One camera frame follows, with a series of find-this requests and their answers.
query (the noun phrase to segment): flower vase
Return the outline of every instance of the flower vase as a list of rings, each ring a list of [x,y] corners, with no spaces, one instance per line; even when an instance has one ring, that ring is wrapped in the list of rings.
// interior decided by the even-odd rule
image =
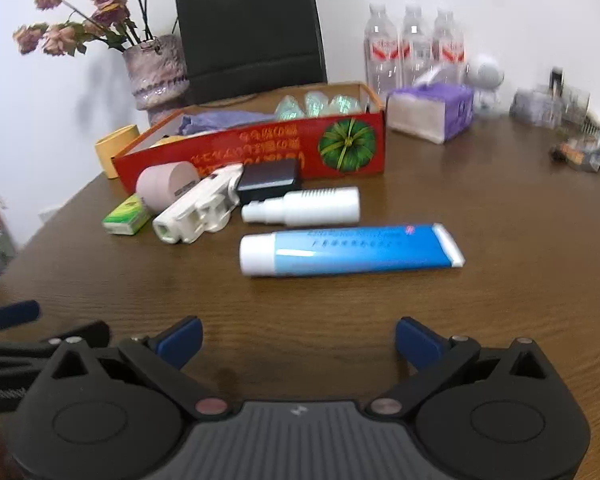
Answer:
[[[184,94],[189,79],[179,37],[167,34],[143,41],[126,49],[122,56],[136,108],[147,110],[149,124],[154,125],[186,106]]]

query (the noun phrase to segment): black bag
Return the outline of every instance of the black bag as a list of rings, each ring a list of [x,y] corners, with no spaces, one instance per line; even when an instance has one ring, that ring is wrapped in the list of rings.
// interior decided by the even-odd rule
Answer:
[[[176,0],[191,104],[326,82],[315,0]]]

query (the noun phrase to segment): purple cloth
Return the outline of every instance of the purple cloth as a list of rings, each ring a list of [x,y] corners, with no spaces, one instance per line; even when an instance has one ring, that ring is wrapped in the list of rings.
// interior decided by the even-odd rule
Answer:
[[[445,140],[452,139],[474,118],[474,90],[464,85],[435,83],[416,88],[399,88],[394,94],[411,94],[419,99],[445,104]]]
[[[275,121],[276,117],[271,114],[259,112],[241,112],[233,110],[222,110],[217,112],[202,112],[197,115],[185,115],[178,129],[178,135],[192,135],[209,130],[227,130],[242,124],[266,123]]]

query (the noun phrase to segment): green box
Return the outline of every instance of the green box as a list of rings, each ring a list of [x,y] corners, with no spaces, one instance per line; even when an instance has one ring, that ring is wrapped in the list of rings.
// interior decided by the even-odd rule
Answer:
[[[137,195],[131,195],[105,216],[102,225],[112,235],[134,235],[151,218],[151,213]]]

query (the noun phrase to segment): white plastic device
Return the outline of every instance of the white plastic device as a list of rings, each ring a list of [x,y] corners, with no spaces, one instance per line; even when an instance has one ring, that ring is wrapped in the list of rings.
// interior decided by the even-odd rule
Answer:
[[[195,242],[204,231],[223,229],[238,205],[235,192],[241,164],[215,170],[154,219],[154,231],[168,244]]]
[[[474,111],[491,113],[498,105],[497,91],[504,81],[504,72],[493,57],[480,54],[469,60],[464,84],[475,90]]]
[[[242,220],[297,227],[356,223],[360,220],[360,192],[357,187],[290,191],[280,198],[243,206]]]

